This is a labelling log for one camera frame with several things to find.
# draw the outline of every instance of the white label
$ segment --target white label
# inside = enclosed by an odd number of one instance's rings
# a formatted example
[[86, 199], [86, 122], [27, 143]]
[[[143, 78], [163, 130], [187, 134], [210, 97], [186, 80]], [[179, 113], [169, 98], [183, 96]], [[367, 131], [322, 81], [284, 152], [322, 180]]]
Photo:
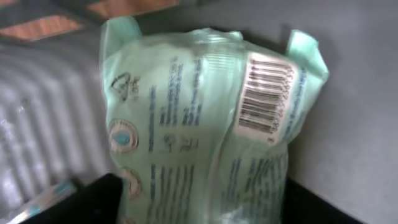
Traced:
[[271, 146], [278, 143], [297, 74], [291, 62], [250, 53], [234, 132]]

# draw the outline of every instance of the brown tile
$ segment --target brown tile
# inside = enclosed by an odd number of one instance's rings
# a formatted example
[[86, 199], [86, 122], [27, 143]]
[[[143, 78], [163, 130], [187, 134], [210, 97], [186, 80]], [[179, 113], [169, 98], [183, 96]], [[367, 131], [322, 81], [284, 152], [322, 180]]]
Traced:
[[38, 40], [73, 30], [81, 29], [81, 24], [65, 16], [48, 16], [35, 21], [0, 29], [0, 34], [22, 40]]
[[156, 11], [177, 4], [178, 0], [105, 0], [90, 4], [88, 9], [108, 19]]
[[14, 4], [15, 2], [18, 2], [18, 0], [0, 0], [0, 8], [1, 6], [7, 6], [9, 4]]

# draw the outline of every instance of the mint green package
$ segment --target mint green package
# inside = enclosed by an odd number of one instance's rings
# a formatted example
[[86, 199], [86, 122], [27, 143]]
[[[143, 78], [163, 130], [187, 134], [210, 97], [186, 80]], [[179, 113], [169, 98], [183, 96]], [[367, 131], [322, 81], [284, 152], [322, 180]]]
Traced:
[[239, 32], [141, 36], [130, 17], [101, 38], [120, 223], [278, 223], [287, 144], [328, 78], [316, 40], [287, 56]]

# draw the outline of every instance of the gray countertop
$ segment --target gray countertop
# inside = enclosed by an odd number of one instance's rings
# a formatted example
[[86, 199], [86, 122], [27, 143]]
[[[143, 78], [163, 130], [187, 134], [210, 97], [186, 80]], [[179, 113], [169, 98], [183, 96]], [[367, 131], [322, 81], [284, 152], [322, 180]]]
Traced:
[[[312, 34], [320, 41], [330, 79], [290, 146], [289, 175], [359, 220], [398, 223], [397, 6], [387, 0], [220, 0], [138, 21], [145, 34], [208, 26], [241, 30], [247, 40], [278, 51], [288, 30]], [[0, 97], [7, 109], [0, 114], [0, 159], [11, 158], [0, 162], [7, 171], [0, 178], [14, 181], [16, 194], [22, 195], [8, 200], [7, 207], [71, 175], [90, 182], [112, 170], [102, 125], [98, 46], [99, 31], [93, 30], [33, 49], [0, 52], [0, 84], [12, 87]], [[53, 131], [43, 133], [45, 128]], [[40, 156], [48, 153], [62, 159]], [[36, 159], [52, 171], [36, 173], [43, 169]], [[33, 187], [21, 187], [25, 184]]]
[[289, 175], [359, 220], [398, 223], [397, 7], [394, 1], [219, 1], [139, 22], [145, 33], [243, 30], [276, 50], [284, 48], [288, 29], [312, 34], [330, 79], [290, 145]]

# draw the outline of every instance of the circular icon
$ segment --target circular icon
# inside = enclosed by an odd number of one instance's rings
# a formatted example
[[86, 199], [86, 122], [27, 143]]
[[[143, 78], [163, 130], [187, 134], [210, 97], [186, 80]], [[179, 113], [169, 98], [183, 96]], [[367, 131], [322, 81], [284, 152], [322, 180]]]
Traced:
[[137, 150], [138, 131], [130, 122], [117, 119], [109, 126], [111, 150], [114, 152], [130, 152]]
[[121, 170], [121, 175], [127, 180], [127, 188], [129, 190], [129, 199], [132, 200], [142, 192], [141, 180], [134, 171], [124, 168]]

